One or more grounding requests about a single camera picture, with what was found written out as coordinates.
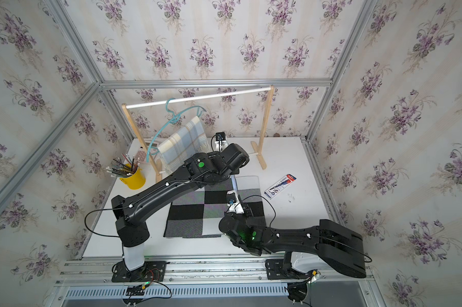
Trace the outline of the teal plastic hanger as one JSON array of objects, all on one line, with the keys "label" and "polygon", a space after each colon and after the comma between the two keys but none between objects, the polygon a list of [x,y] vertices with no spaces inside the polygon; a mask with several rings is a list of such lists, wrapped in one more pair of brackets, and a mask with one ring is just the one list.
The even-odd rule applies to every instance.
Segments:
[{"label": "teal plastic hanger", "polygon": [[196,105],[196,106],[190,106],[190,107],[187,107],[186,109],[180,111],[179,113],[176,113],[174,111],[172,111],[168,105],[171,104],[171,103],[176,103],[176,102],[180,102],[178,99],[176,98],[169,98],[165,104],[164,104],[164,107],[165,107],[165,111],[170,115],[170,118],[168,119],[168,121],[162,126],[162,128],[160,128],[154,135],[154,137],[151,139],[150,143],[149,143],[149,146],[148,146],[148,150],[147,150],[147,154],[146,154],[146,159],[145,161],[146,162],[149,162],[151,160],[151,158],[153,156],[155,156],[159,151],[156,150],[154,153],[152,153],[152,148],[153,148],[153,144],[155,142],[155,140],[160,137],[161,133],[163,132],[163,130],[166,129],[167,126],[169,125],[174,125],[174,124],[177,124],[179,122],[179,120],[181,119],[182,115],[191,110],[191,109],[197,109],[197,112],[196,112],[196,115],[197,116],[201,116],[203,115],[204,112],[206,112],[207,110],[203,107],[203,106],[199,106],[199,105]]}]

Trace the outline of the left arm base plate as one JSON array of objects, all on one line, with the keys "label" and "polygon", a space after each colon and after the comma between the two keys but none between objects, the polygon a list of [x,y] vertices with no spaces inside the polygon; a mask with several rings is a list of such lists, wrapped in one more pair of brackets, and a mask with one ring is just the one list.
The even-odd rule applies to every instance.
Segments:
[{"label": "left arm base plate", "polygon": [[164,261],[146,261],[142,267],[129,271],[124,261],[112,267],[112,283],[143,283],[149,281],[163,281],[167,263]]}]

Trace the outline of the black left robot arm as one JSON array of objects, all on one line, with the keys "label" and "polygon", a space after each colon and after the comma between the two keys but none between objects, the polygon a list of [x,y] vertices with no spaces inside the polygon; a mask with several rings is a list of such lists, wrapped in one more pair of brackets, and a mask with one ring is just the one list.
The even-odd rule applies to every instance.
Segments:
[{"label": "black left robot arm", "polygon": [[144,244],[150,237],[146,220],[177,198],[226,181],[250,161],[248,153],[232,143],[223,151],[199,152],[186,159],[171,175],[128,198],[111,199],[117,235],[122,243],[123,264],[135,271],[145,263]]}]

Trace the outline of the blue cream plaid scarf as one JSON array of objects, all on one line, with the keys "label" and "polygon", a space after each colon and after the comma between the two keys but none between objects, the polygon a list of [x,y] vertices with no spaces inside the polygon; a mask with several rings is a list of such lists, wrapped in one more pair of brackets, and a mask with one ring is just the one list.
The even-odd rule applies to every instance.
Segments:
[{"label": "blue cream plaid scarf", "polygon": [[163,141],[158,149],[163,171],[168,175],[194,154],[211,151],[204,126],[198,116]]}]

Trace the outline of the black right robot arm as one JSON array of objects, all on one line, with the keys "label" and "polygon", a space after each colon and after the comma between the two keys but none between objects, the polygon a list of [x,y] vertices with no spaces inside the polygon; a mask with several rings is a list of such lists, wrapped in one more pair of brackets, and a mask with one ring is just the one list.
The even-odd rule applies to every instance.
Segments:
[{"label": "black right robot arm", "polygon": [[250,255],[306,253],[318,256],[336,272],[366,278],[366,255],[362,236],[331,220],[299,229],[276,229],[250,225],[247,214],[227,212],[219,230],[230,242]]}]

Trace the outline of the light blue plastic hanger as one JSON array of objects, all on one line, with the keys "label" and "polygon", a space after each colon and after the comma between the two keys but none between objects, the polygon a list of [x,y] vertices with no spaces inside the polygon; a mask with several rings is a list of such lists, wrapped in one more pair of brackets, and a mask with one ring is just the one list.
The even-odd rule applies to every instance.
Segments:
[{"label": "light blue plastic hanger", "polygon": [[237,181],[235,175],[231,175],[232,187],[233,187],[233,204],[239,203],[239,194],[237,188]]}]

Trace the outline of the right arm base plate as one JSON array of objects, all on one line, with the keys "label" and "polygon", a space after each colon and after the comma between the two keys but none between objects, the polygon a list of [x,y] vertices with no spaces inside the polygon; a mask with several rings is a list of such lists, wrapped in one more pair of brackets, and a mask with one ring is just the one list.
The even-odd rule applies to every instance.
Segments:
[{"label": "right arm base plate", "polygon": [[318,270],[300,272],[292,267],[289,260],[266,259],[265,269],[268,280],[314,280],[321,276]]}]

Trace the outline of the grey black checkered scarf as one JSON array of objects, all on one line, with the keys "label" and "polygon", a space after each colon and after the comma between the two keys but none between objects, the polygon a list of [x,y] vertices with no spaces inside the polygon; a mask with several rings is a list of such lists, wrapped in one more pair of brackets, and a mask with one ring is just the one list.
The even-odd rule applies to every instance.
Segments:
[{"label": "grey black checkered scarf", "polygon": [[[239,196],[253,211],[253,226],[265,226],[264,204],[257,176],[236,177]],[[227,210],[231,179],[186,194],[170,205],[163,237],[168,239],[203,239],[220,237],[218,225]]]}]

